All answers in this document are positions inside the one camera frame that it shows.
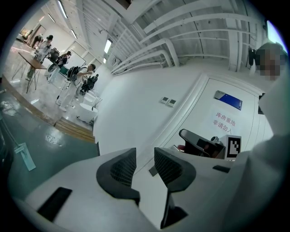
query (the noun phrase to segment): gray floor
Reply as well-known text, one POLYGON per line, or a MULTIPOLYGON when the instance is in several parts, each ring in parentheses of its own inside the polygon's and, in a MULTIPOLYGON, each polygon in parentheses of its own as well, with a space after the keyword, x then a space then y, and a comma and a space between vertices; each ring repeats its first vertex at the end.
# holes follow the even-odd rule
POLYGON ((0 113, 17 143, 26 143, 36 165, 28 171, 21 155, 14 155, 8 183, 15 197, 24 199, 64 167, 98 156, 96 144, 60 132, 33 116, 8 92, 0 94, 0 113))
MULTIPOLYGON (((53 120, 57 121, 61 117, 66 118, 67 120, 70 120, 84 128, 87 128, 89 130, 92 130, 92 126, 78 120, 76 118, 77 111, 80 107, 80 103, 83 101, 83 96, 79 97, 79 101, 76 101, 75 99, 72 102, 72 105, 75 107, 72 108, 71 106, 67 106, 67 112, 63 112, 59 109, 59 106, 56 104, 57 96, 61 92, 61 88, 64 86, 67 86, 68 83, 65 82, 65 78, 59 73, 56 77, 55 81, 51 84, 49 84, 46 80, 46 77, 44 76, 45 70, 41 70, 39 74, 39 79, 37 83, 37 89, 35 89, 34 82, 31 84, 28 93, 26 93, 28 81, 25 80, 26 74, 28 72, 29 64, 27 64, 26 69, 23 70, 23 76, 21 78, 21 71, 16 73, 15 77, 12 80, 12 76, 17 69, 18 64, 22 64, 22 58, 18 54, 18 52, 21 53, 32 53, 33 50, 28 45, 23 44, 19 41, 15 41, 12 48, 10 49, 9 56, 5 63, 5 69, 4 69, 4 75, 7 78, 7 80, 10 82, 10 84, 29 102, 32 102, 33 100, 37 100, 33 105, 39 109, 42 113, 47 115, 48 117, 52 118, 53 120)), ((65 96, 65 90, 62 91, 60 98, 58 100, 61 100, 65 96)))

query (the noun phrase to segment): white door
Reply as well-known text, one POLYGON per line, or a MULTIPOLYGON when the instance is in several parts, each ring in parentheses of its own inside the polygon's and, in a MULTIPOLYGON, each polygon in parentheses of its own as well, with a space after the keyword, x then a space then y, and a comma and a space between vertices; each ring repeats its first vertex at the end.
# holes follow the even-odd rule
POLYGON ((213 136, 222 137, 226 134, 242 136, 242 151, 244 151, 251 134, 256 100, 257 97, 243 89, 222 81, 209 79, 189 116, 165 147, 184 145, 185 142, 179 136, 179 131, 187 129, 208 140, 213 136), (215 99, 214 95, 217 90, 242 100, 242 110, 215 99))

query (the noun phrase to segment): ceiling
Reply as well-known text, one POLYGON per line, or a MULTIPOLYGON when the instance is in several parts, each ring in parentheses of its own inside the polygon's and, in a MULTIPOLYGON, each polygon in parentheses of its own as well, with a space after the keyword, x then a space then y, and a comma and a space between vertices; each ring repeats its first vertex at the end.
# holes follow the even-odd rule
MULTIPOLYGON (((179 59, 225 59, 229 60, 229 69, 236 72, 247 65, 249 45, 255 48, 263 37, 259 29, 263 18, 243 0, 134 0, 128 9, 116 0, 62 3, 68 19, 61 14, 57 0, 50 0, 44 7, 61 27, 73 29, 78 41, 100 62, 106 58, 110 69, 115 58, 123 62, 146 46, 169 38, 179 59), (104 53, 107 39, 113 41, 108 54, 104 53)), ((161 49, 171 55, 169 47, 162 44, 145 49, 126 63, 161 49)), ((156 55, 127 69, 144 63, 166 65, 165 58, 156 55)))

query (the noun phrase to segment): sign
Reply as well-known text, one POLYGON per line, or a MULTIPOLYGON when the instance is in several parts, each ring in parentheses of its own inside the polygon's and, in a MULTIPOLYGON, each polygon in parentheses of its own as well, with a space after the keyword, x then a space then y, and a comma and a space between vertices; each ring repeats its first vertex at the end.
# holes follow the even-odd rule
POLYGON ((240 135, 242 124, 238 116, 224 109, 212 107, 202 126, 213 131, 213 136, 222 137, 240 135))

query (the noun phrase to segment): wooden table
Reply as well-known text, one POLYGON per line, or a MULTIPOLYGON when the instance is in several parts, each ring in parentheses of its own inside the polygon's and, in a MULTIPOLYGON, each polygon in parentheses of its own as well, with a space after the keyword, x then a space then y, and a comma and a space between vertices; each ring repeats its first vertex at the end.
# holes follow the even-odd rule
POLYGON ((23 73, 25 71, 25 68, 23 69, 23 66, 27 64, 29 64, 31 66, 31 68, 33 69, 34 71, 34 77, 31 78, 29 81, 28 81, 28 85, 27 85, 27 90, 26 90, 26 93, 28 92, 29 90, 29 87, 31 86, 31 83, 32 81, 34 80, 34 85, 35 85, 35 90, 36 90, 36 87, 37 87, 37 83, 38 83, 38 78, 39 78, 39 73, 40 73, 40 70, 41 69, 46 69, 45 66, 42 65, 42 63, 40 63, 39 61, 37 61, 36 59, 34 59, 34 56, 30 55, 30 54, 26 54, 26 53, 18 53, 22 58, 22 65, 19 67, 20 63, 17 65, 17 68, 16 68, 16 71, 14 72, 13 76, 12 76, 12 79, 15 77, 16 73, 22 69, 22 74, 21 74, 21 78, 23 76, 23 73), (38 76, 37 76, 37 81, 36 81, 36 75, 35 75, 35 70, 38 69, 38 76))

